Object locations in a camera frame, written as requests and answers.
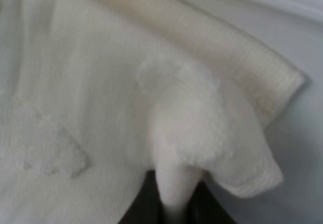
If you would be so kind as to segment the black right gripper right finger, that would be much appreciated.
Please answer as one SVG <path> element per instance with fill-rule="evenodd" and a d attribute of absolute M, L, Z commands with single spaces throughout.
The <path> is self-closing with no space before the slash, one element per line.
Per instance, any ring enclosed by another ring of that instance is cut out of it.
<path fill-rule="evenodd" d="M 199 181 L 177 223 L 235 224 L 236 222 L 214 198 L 205 181 Z"/>

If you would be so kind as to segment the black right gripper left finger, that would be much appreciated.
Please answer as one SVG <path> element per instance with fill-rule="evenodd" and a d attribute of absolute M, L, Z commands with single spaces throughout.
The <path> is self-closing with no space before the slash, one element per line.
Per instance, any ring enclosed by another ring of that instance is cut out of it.
<path fill-rule="evenodd" d="M 154 171 L 148 171 L 141 189 L 119 224 L 163 223 L 162 205 Z"/>

